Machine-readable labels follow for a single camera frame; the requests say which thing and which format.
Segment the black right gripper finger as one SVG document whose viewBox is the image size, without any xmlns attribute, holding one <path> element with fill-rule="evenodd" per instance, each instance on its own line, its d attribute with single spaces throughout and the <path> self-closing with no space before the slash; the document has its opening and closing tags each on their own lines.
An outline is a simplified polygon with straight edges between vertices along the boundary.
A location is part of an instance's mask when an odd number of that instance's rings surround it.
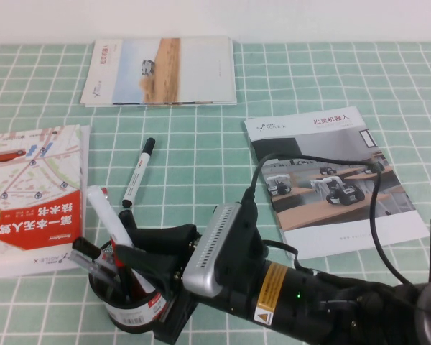
<svg viewBox="0 0 431 345">
<path fill-rule="evenodd" d="M 148 253 L 124 245 L 117 245 L 114 251 L 120 262 L 138 272 L 156 288 L 175 287 L 174 276 L 180 268 L 177 256 Z"/>
<path fill-rule="evenodd" d="M 182 254 L 198 238 L 194 224 L 164 229 L 130 228 L 130 238 L 137 248 L 155 254 Z"/>
</svg>

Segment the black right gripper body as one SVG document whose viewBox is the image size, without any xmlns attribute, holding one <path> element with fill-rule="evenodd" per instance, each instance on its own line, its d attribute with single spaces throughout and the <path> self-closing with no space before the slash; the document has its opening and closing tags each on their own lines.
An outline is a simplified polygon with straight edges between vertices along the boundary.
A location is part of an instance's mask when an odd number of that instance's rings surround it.
<svg viewBox="0 0 431 345">
<path fill-rule="evenodd" d="M 180 268 L 174 276 L 175 287 L 160 288 L 167 305 L 154 327 L 154 336 L 162 342 L 176 342 L 198 305 L 191 294 L 183 287 L 183 272 L 195 251 L 199 238 L 200 235 L 198 234 L 198 238 L 190 245 L 190 249 L 182 254 L 166 254 L 177 256 L 180 261 Z"/>
</svg>

